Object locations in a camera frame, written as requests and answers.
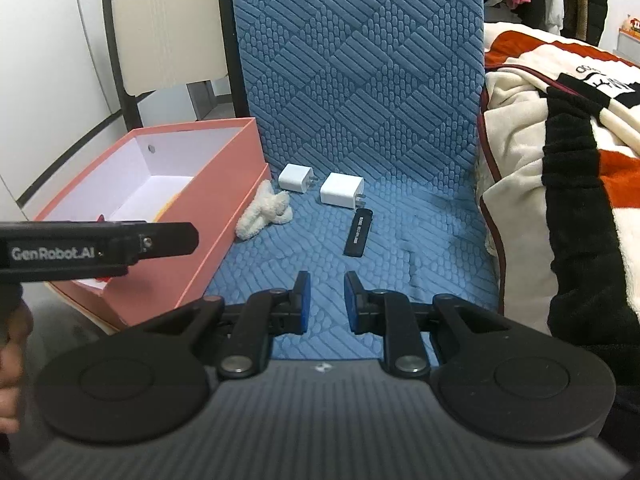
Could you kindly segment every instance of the yellow object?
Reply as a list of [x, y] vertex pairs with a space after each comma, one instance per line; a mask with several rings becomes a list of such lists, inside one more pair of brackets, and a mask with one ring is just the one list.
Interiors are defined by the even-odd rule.
[[154, 218], [153, 222], [158, 222], [159, 221], [160, 217], [166, 212], [167, 209], [169, 209], [171, 207], [171, 204], [175, 202], [175, 199], [178, 198], [178, 195], [180, 195], [180, 193], [176, 193], [175, 195], [173, 195], [171, 200], [169, 200], [169, 202], [164, 204], [164, 207], [158, 212], [158, 214]]
[[624, 28], [620, 29], [620, 32], [622, 32], [623, 34], [626, 34], [628, 36], [631, 36], [632, 38], [636, 38], [636, 40], [640, 40], [640, 31], [638, 30], [626, 30]]

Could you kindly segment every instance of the blue textured cushion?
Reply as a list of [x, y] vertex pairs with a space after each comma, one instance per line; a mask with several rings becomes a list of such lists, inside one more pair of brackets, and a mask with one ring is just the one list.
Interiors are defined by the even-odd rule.
[[353, 212], [292, 194], [294, 219], [236, 242], [209, 286], [228, 302], [312, 274], [308, 333], [280, 358], [367, 358], [342, 278], [417, 301], [450, 292], [494, 308], [495, 278], [473, 198], [484, 81], [482, 0], [234, 0], [251, 114], [274, 176], [288, 162], [364, 177], [374, 211], [363, 258], [342, 256]]

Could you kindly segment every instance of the pink box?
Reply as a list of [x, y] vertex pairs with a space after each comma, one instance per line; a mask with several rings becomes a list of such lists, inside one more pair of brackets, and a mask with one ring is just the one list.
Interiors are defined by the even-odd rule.
[[235, 237], [239, 216], [270, 179], [253, 118], [129, 132], [94, 160], [36, 220], [191, 222], [193, 254], [143, 260], [127, 276], [53, 282], [80, 308], [124, 328], [200, 298]]

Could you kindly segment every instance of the white plush toy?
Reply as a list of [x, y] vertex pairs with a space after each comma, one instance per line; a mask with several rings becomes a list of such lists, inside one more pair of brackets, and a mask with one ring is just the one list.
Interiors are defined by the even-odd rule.
[[236, 235], [241, 240], [248, 240], [257, 235], [269, 224], [286, 224], [293, 218], [293, 211], [289, 206], [289, 193], [273, 192], [269, 180], [263, 180], [255, 192], [254, 200], [242, 213], [236, 224]]

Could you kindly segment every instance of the blanket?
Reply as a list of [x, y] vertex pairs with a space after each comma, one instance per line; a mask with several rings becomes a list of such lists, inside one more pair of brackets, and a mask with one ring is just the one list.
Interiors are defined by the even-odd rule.
[[486, 24], [478, 202], [507, 317], [640, 384], [640, 69]]

